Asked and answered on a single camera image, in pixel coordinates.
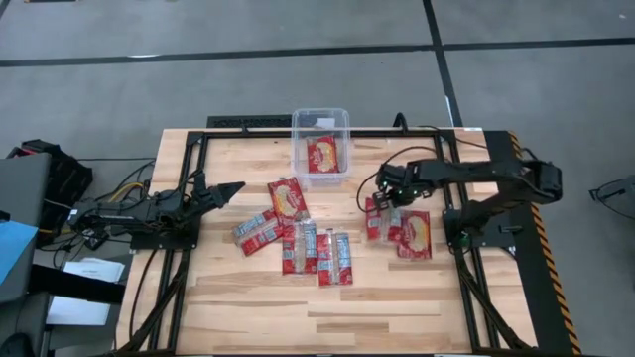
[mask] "snack packet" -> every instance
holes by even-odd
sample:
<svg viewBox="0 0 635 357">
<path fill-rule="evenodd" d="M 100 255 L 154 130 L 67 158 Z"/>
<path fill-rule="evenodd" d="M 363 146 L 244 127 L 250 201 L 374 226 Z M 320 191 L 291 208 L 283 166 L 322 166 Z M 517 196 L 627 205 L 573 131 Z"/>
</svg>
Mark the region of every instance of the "snack packet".
<svg viewBox="0 0 635 357">
<path fill-rule="evenodd" d="M 274 210 L 282 225 L 292 225 L 295 221 L 309 218 L 307 204 L 296 178 L 271 182 L 267 186 L 274 203 Z"/>
<path fill-rule="evenodd" d="M 371 197 L 366 198 L 366 236 L 368 242 L 399 244 L 402 239 L 401 210 L 393 208 L 378 211 Z"/>
<path fill-rule="evenodd" d="M 285 227 L 282 237 L 282 274 L 315 274 L 317 271 L 316 224 L 305 219 Z"/>
<path fill-rule="evenodd" d="M 430 236 L 430 214 L 404 211 L 402 226 L 404 234 L 397 247 L 400 258 L 431 259 L 433 256 Z"/>
<path fill-rule="evenodd" d="M 339 173 L 334 136 L 307 138 L 307 150 L 310 174 Z"/>
<path fill-rule="evenodd" d="M 245 256 L 275 241 L 283 233 L 283 227 L 272 209 L 268 209 L 233 229 L 234 242 Z"/>
<path fill-rule="evenodd" d="M 348 233 L 317 236 L 317 280 L 321 287 L 353 284 Z"/>
</svg>

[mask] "plastic bin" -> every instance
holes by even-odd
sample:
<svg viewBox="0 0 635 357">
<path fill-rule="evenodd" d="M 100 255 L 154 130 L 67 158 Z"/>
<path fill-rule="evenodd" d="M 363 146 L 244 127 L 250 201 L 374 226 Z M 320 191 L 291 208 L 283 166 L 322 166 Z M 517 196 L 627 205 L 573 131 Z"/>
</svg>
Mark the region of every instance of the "plastic bin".
<svg viewBox="0 0 635 357">
<path fill-rule="evenodd" d="M 303 188 L 341 185 L 348 176 L 350 127 L 344 109 L 298 109 L 292 117 L 291 171 Z M 308 138 L 333 135 L 339 173 L 310 174 Z"/>
</svg>

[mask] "black floor stripe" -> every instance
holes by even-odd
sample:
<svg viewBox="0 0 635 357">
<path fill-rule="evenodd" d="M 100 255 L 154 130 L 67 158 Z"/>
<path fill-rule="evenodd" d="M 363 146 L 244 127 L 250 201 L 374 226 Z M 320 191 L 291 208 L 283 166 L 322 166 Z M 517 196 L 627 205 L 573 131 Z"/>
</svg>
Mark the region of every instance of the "black floor stripe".
<svg viewBox="0 0 635 357">
<path fill-rule="evenodd" d="M 82 64 L 115 64 L 115 63 L 147 63 L 161 61 L 186 60 L 239 60 L 266 59 L 283 57 L 325 56 L 325 55 L 358 55 L 358 54 L 399 54 L 431 51 L 432 45 L 386 45 L 386 46 L 355 46 L 341 48 L 311 48 L 294 50 L 262 50 L 236 51 L 220 53 L 197 53 L 182 55 L 148 55 L 121 56 L 80 59 L 4 59 L 0 60 L 0 67 L 40 66 L 40 65 L 82 65 Z"/>
<path fill-rule="evenodd" d="M 439 33 L 439 25 L 437 24 L 437 17 L 435 16 L 435 10 L 433 9 L 432 0 L 423 0 L 424 9 L 426 10 L 426 18 L 428 19 L 428 27 L 430 28 L 430 34 L 433 38 L 433 47 L 435 50 L 435 56 L 437 57 L 437 65 L 439 66 L 439 73 L 441 75 L 441 82 L 444 86 L 445 100 L 447 101 L 448 111 L 452 126 L 462 127 L 463 120 L 458 110 L 458 103 L 456 100 L 456 94 L 454 93 L 454 85 L 449 75 L 449 68 L 447 68 L 447 60 L 445 59 L 444 47 L 441 41 L 441 35 Z"/>
<path fill-rule="evenodd" d="M 9 6 L 9 1 L 11 0 L 2 0 L 0 3 L 0 19 L 2 19 L 2 15 L 4 15 L 4 11 L 7 10 L 7 6 Z"/>
<path fill-rule="evenodd" d="M 552 49 L 552 48 L 623 46 L 623 45 L 635 45 L 635 38 L 447 44 L 447 45 L 444 45 L 444 50 L 445 51 L 477 51 L 477 50 Z"/>
</svg>

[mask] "wooden tabletop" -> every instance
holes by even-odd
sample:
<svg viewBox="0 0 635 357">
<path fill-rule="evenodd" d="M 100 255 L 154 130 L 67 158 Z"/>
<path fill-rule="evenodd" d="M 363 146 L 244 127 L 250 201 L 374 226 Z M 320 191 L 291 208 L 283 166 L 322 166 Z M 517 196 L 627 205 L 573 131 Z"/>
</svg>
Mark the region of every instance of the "wooden tabletop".
<svg viewBox="0 0 635 357">
<path fill-rule="evenodd" d="M 186 129 L 164 131 L 151 191 L 177 186 L 187 133 Z M 482 132 L 457 129 L 456 135 L 485 144 Z M 192 252 L 177 353 L 469 352 L 454 258 L 445 244 L 443 193 L 409 206 L 430 212 L 431 260 L 398 259 L 395 249 L 365 243 L 365 215 L 355 204 L 357 188 L 391 154 L 413 145 L 434 147 L 432 139 L 426 138 L 352 139 L 352 170 L 344 185 L 304 192 L 318 230 L 334 228 L 350 236 L 353 285 L 319 288 L 316 276 L 282 276 L 279 241 L 244 258 L 230 232 L 272 205 L 266 184 L 291 174 L 290 140 L 210 140 L 207 183 L 244 180 L 247 184 L 227 206 L 202 219 L 198 247 Z M 489 159 L 486 150 L 461 143 L 458 148 L 462 161 Z M 431 152 L 412 150 L 393 162 L 433 157 Z M 362 196 L 375 188 L 368 184 Z M 468 184 L 467 191 L 471 199 L 484 199 L 496 192 L 496 185 Z M 460 202 L 457 196 L 454 202 Z M 481 249 L 481 254 L 494 305 L 525 342 L 535 345 L 515 261 L 497 248 Z M 154 305 L 163 255 L 157 253 L 141 290 L 135 330 Z M 133 260 L 117 325 L 119 346 L 128 341 L 132 301 L 149 256 L 150 252 L 140 252 Z M 486 346 L 482 310 L 476 301 L 474 306 L 480 342 Z M 159 347 L 167 344 L 171 314 L 169 306 Z"/>
</svg>

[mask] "blue object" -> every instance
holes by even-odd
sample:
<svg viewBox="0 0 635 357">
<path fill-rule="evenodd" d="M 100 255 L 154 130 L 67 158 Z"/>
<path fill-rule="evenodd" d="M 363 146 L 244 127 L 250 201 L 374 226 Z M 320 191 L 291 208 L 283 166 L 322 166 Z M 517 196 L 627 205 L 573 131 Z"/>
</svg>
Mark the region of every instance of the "blue object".
<svg viewBox="0 0 635 357">
<path fill-rule="evenodd" d="M 7 278 L 36 233 L 38 228 L 30 225 L 14 221 L 0 223 L 0 284 Z"/>
</svg>

